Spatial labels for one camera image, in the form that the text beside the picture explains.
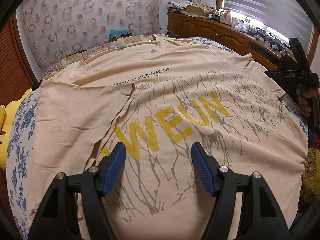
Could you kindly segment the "person's right hand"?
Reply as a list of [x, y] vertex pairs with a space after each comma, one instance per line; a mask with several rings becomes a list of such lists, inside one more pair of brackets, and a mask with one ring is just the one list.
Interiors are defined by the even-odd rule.
[[299, 88], [296, 89], [301, 114], [306, 118], [308, 118], [311, 113], [311, 108], [309, 107], [308, 99], [313, 97], [313, 93], [314, 90], [311, 88], [304, 93], [301, 93], [301, 90]]

